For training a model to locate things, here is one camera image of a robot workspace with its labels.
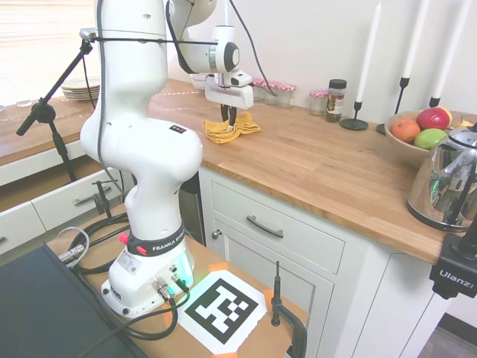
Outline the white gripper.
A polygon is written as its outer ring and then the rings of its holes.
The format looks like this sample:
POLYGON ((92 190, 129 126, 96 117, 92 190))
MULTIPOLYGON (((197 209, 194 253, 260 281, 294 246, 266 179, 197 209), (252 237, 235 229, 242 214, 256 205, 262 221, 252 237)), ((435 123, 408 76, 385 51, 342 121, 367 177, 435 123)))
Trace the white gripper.
POLYGON ((206 80, 204 93, 208 101, 221 104, 222 121, 225 122, 229 120, 228 131, 234 130, 237 108, 249 109, 254 104, 253 89, 250 85, 225 88, 217 85, 214 80, 206 80))

